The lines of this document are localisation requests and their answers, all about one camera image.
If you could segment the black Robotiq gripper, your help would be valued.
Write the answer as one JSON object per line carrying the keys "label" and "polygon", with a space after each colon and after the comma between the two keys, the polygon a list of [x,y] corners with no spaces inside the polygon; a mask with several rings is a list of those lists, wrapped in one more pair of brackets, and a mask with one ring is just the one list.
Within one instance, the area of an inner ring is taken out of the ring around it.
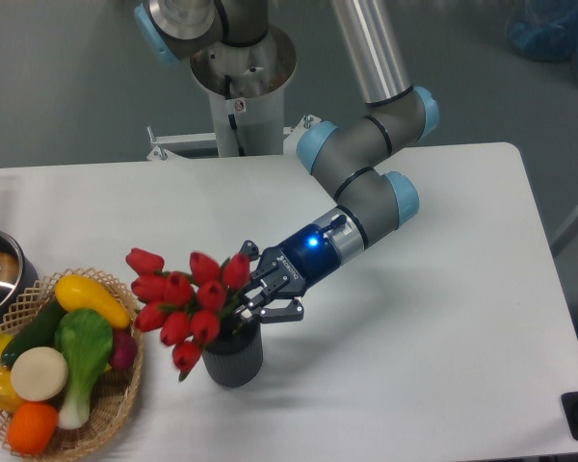
{"label": "black Robotiq gripper", "polygon": [[[310,223],[282,241],[263,250],[245,240],[239,252],[251,262],[257,261],[250,274],[249,290],[261,287],[249,305],[240,313],[242,321],[282,323],[303,319],[302,300],[305,292],[340,268],[341,259],[332,239],[327,235],[331,226]],[[263,307],[250,310],[252,304],[268,304],[277,299],[293,298],[285,307]]]}

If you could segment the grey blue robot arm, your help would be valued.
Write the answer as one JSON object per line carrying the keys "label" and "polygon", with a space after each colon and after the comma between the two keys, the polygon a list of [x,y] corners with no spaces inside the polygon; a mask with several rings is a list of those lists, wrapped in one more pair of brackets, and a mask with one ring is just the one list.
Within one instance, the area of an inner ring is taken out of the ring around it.
{"label": "grey blue robot arm", "polygon": [[[402,174],[377,166],[439,121],[432,95],[409,80],[382,1],[331,5],[367,115],[347,129],[328,121],[295,128],[296,153],[334,207],[280,244],[243,251],[256,263],[228,306],[234,320],[303,316],[305,292],[411,219],[419,197]],[[207,92],[222,157],[279,154],[284,90],[296,69],[288,36],[264,1],[144,1],[134,11],[148,46],[167,64],[188,61]]]}

